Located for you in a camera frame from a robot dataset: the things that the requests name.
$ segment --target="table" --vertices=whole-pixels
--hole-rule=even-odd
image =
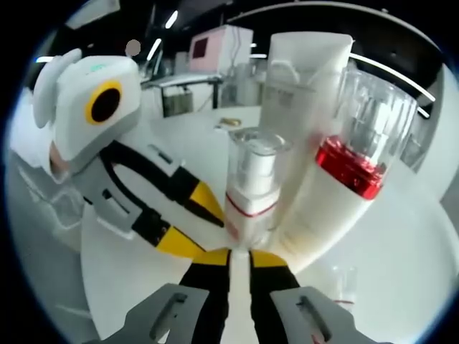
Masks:
[[[167,87],[183,87],[184,89],[192,85],[211,85],[212,86],[212,109],[218,108],[219,85],[222,84],[222,76],[218,73],[182,73],[180,75],[171,75],[159,80],[142,82],[142,90],[150,87],[156,87],[161,92],[162,117],[169,117],[174,114],[166,106],[166,96],[164,89]]]
[[[260,107],[186,114],[152,121],[151,126],[223,205],[228,141],[224,130],[214,129],[221,117],[240,118],[243,126],[257,125]],[[227,245],[224,230],[171,204],[146,187],[141,177],[123,168],[118,175],[204,248]],[[357,328],[374,340],[412,343],[455,287],[458,252],[458,235],[443,208],[410,169],[396,162],[387,185],[353,230],[297,278],[301,285],[327,293],[334,266],[357,268]],[[188,259],[160,254],[138,236],[132,240],[118,236],[98,222],[88,205],[81,260],[87,301],[102,339],[122,328],[126,313],[158,287],[179,282],[189,266]]]

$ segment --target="ceiling light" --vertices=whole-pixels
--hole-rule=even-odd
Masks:
[[[35,59],[36,63],[40,62],[49,62],[53,59],[54,56],[40,56]]]
[[[266,54],[250,54],[251,59],[265,59],[268,57]]]
[[[174,25],[175,21],[177,20],[177,16],[179,15],[179,11],[174,11],[171,17],[166,22],[166,29],[170,29],[172,25]]]
[[[405,81],[408,85],[413,86],[416,90],[421,92],[423,95],[425,95],[431,101],[433,101],[433,102],[435,101],[435,97],[433,95],[431,95],[427,90],[425,90],[422,87],[420,87],[416,82],[414,82],[410,78],[405,77],[402,73],[398,73],[398,71],[393,70],[391,67],[385,66],[382,63],[376,62],[376,61],[374,61],[372,59],[369,59],[367,57],[363,57],[363,56],[360,56],[358,54],[354,54],[353,52],[349,56],[352,57],[353,59],[357,59],[359,61],[366,62],[366,63],[368,63],[370,65],[374,65],[375,67],[381,68],[382,70],[385,70],[386,72],[389,72],[390,74],[392,74],[392,75],[398,77],[399,79]]]
[[[421,114],[422,117],[424,117],[424,118],[430,118],[429,113],[427,113],[427,111],[425,111],[422,107],[419,107],[419,108],[417,109],[417,111],[418,111],[418,113]]]
[[[150,61],[151,58],[153,57],[153,54],[155,51],[158,49],[159,45],[161,44],[161,38],[158,38],[154,43],[153,46],[150,49],[150,52],[148,53],[148,56],[146,57],[147,61]]]

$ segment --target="black frame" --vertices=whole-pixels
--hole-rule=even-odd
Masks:
[[[83,3],[84,1],[81,0],[46,0],[28,1],[27,3],[9,1],[4,7],[3,13],[11,20],[0,21],[5,55],[2,57],[5,59],[2,65],[6,66],[2,74],[4,94],[0,102],[3,142],[6,139],[7,120],[10,118],[11,110],[19,95],[19,89],[25,76],[24,71],[30,62],[30,57],[38,48],[43,37],[60,25]],[[18,24],[21,23],[24,23],[24,26],[18,31]],[[4,177],[4,160],[1,168]],[[6,287],[3,293],[3,299],[6,300],[6,310],[3,309],[6,317],[4,317],[3,325],[6,331],[2,333],[2,340],[5,343],[39,343],[41,340],[44,343],[66,343],[40,307],[28,285],[27,278],[22,273],[22,267],[8,230],[9,223],[4,197],[1,204],[3,228],[0,231],[0,242],[4,263],[3,286]],[[458,296],[456,293],[449,310],[427,338],[427,343],[449,343],[457,336]]]

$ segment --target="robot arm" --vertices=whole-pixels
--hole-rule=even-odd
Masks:
[[[165,153],[157,138],[144,134],[137,64],[121,56],[81,57],[75,49],[43,69],[34,91],[37,126],[51,128],[75,186],[117,233],[130,237],[135,231],[157,249],[183,257],[202,253],[196,242],[135,197],[113,170],[121,164],[135,171],[170,200],[223,226],[209,187]]]
[[[59,163],[59,156],[52,143],[51,127],[37,127],[32,102],[32,92],[24,88],[14,111],[10,147],[29,166],[43,168],[55,183],[61,183],[67,174],[64,168],[56,169],[53,166],[54,163]]]
[[[167,332],[168,344],[220,343],[228,315],[230,254],[220,249],[196,257],[180,285],[164,285],[128,312],[121,330],[87,344],[157,343]],[[274,254],[250,252],[250,293],[260,344],[376,343],[357,331],[351,313],[318,290],[300,287]]]

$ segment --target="red stripe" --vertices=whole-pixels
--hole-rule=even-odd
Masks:
[[[269,207],[267,207],[266,209],[263,209],[262,211],[258,212],[258,213],[255,213],[255,214],[247,214],[245,211],[243,211],[240,207],[238,207],[236,205],[236,203],[230,198],[230,195],[228,195],[228,193],[226,193],[226,196],[227,196],[227,200],[231,203],[231,205],[237,210],[237,212],[239,212],[240,214],[244,215],[245,217],[256,217],[256,216],[259,216],[261,214],[264,214],[266,211],[269,211],[271,210],[272,208],[275,207],[275,205],[277,204],[277,202],[271,204]]]

